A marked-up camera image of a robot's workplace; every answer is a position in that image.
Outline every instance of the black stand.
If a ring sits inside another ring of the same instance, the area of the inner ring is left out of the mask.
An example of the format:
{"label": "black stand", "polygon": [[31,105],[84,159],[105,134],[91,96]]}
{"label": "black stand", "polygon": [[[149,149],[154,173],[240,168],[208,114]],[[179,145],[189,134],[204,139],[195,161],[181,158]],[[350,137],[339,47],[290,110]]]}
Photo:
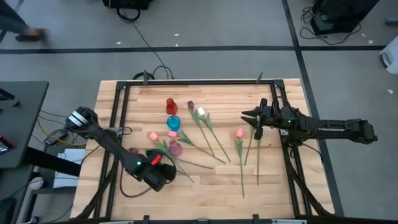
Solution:
{"label": "black stand", "polygon": [[80,173],[79,164],[65,159],[60,159],[31,147],[26,149],[24,162],[46,169],[52,169],[64,174],[74,175],[76,177],[78,177]]}

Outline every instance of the green stem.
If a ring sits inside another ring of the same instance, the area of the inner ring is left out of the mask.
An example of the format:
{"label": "green stem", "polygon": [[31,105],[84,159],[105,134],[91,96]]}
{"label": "green stem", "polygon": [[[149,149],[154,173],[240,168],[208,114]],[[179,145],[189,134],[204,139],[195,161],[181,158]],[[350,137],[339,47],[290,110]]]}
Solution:
{"label": "green stem", "polygon": [[181,161],[181,162],[186,162],[186,163],[188,163],[188,164],[192,164],[192,165],[195,165],[195,166],[198,166],[198,167],[203,167],[203,168],[206,168],[206,169],[213,169],[212,167],[199,165],[199,164],[196,164],[196,163],[193,163],[193,162],[189,162],[189,161],[185,161],[185,160],[183,160],[183,159],[179,159],[179,158],[176,158],[176,157],[173,157],[173,159],[178,160],[178,161]]}
{"label": "green stem", "polygon": [[231,162],[231,160],[229,159],[228,155],[226,154],[224,148],[222,147],[221,143],[218,141],[218,138],[216,137],[216,134],[213,132],[212,129],[209,128],[209,130],[211,131],[211,133],[213,134],[214,138],[216,139],[217,143],[220,145],[221,149],[223,150],[226,158],[228,159],[228,162]]}
{"label": "green stem", "polygon": [[250,135],[248,152],[246,153],[246,158],[244,159],[244,165],[245,166],[246,166],[246,162],[248,161],[248,155],[249,155],[249,150],[250,150],[250,146],[251,146],[251,140],[253,139],[253,134],[254,134],[254,131],[252,130],[251,135]]}
{"label": "green stem", "polygon": [[182,172],[179,171],[180,173],[182,173],[183,175],[186,175],[186,176],[192,181],[192,183],[194,183],[194,181],[193,181],[193,180],[191,179],[191,177],[185,172],[185,170],[180,166],[180,164],[175,163],[175,165],[177,165],[178,168],[180,168],[180,169],[182,170]]}
{"label": "green stem", "polygon": [[261,139],[257,141],[257,186],[259,185],[259,169],[260,169],[260,146]]}
{"label": "green stem", "polygon": [[203,129],[201,128],[201,126],[200,126],[199,123],[198,123],[198,126],[199,126],[199,128],[200,128],[201,133],[203,134],[203,137],[205,137],[205,139],[206,139],[207,145],[209,146],[212,155],[214,156],[214,152],[213,152],[213,150],[212,150],[212,148],[211,148],[211,146],[210,146],[210,143],[209,143],[209,141],[207,140],[206,135],[205,135],[205,133],[203,132]]}
{"label": "green stem", "polygon": [[244,198],[242,157],[240,156],[239,158],[240,158],[240,161],[241,161],[240,162],[240,164],[241,164],[241,183],[242,183],[242,195],[243,195],[243,198]]}
{"label": "green stem", "polygon": [[217,158],[216,156],[211,155],[210,153],[206,152],[204,149],[201,149],[201,148],[199,148],[199,147],[196,146],[196,145],[193,145],[193,146],[195,146],[197,149],[201,150],[202,152],[208,154],[209,156],[211,156],[211,157],[215,158],[216,160],[218,160],[218,161],[222,162],[223,164],[225,164],[224,161],[222,161],[221,159]]}

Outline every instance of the red glass vase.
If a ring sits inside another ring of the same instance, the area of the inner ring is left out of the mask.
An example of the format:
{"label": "red glass vase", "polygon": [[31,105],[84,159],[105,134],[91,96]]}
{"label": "red glass vase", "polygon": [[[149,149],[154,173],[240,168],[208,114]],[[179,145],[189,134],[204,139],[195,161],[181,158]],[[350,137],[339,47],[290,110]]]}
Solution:
{"label": "red glass vase", "polygon": [[169,98],[166,100],[167,106],[166,106],[166,113],[171,114],[171,115],[176,115],[178,107],[174,103],[174,100]]}

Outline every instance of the wooden tabletop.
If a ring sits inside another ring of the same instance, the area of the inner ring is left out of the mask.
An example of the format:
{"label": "wooden tabletop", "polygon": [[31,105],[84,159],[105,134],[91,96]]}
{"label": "wooden tabletop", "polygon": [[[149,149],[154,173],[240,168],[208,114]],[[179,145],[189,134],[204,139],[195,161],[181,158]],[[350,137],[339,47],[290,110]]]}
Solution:
{"label": "wooden tabletop", "polygon": [[[95,111],[99,124],[104,128],[109,126],[116,82],[102,81],[99,87]],[[291,106],[308,114],[300,80],[285,79],[284,83]],[[173,98],[176,102],[177,116],[182,121],[184,132],[195,144],[208,152],[210,149],[188,111],[187,102],[192,100],[196,108],[203,107],[206,113],[210,113],[213,130],[231,162],[228,162],[211,132],[203,126],[215,155],[226,164],[181,142],[183,154],[180,158],[213,168],[204,169],[179,162],[194,183],[187,177],[178,175],[160,192],[151,190],[138,198],[126,198],[119,190],[119,166],[112,220],[142,220],[144,215],[150,215],[151,220],[249,219],[253,214],[259,214],[260,218],[294,217],[277,129],[264,127],[259,159],[259,185],[256,184],[257,141],[253,140],[248,162],[243,167],[245,197],[242,197],[239,156],[234,145],[235,133],[238,128],[244,129],[243,155],[246,155],[250,126],[240,118],[241,112],[258,106],[261,98],[272,101],[269,85],[132,86],[125,126],[132,128],[133,132],[123,137],[123,147],[136,147],[141,153],[145,149],[154,148],[153,142],[148,139],[151,132],[157,133],[161,140],[169,141],[169,128],[165,124],[170,116],[165,112],[167,98]],[[116,124],[119,124],[122,100],[123,94]],[[306,144],[317,149],[315,140],[309,140]],[[89,141],[86,154],[96,146],[97,143]],[[299,151],[308,188],[325,209],[333,212],[319,154],[305,146],[299,147]],[[96,192],[103,156],[104,150],[100,148],[83,163],[71,217],[77,216]],[[146,188],[147,184],[138,182],[123,172],[123,189],[127,194],[138,194]],[[101,215],[104,215],[107,195],[105,193],[102,201]],[[297,195],[300,211],[303,213],[303,200],[301,194]]]}

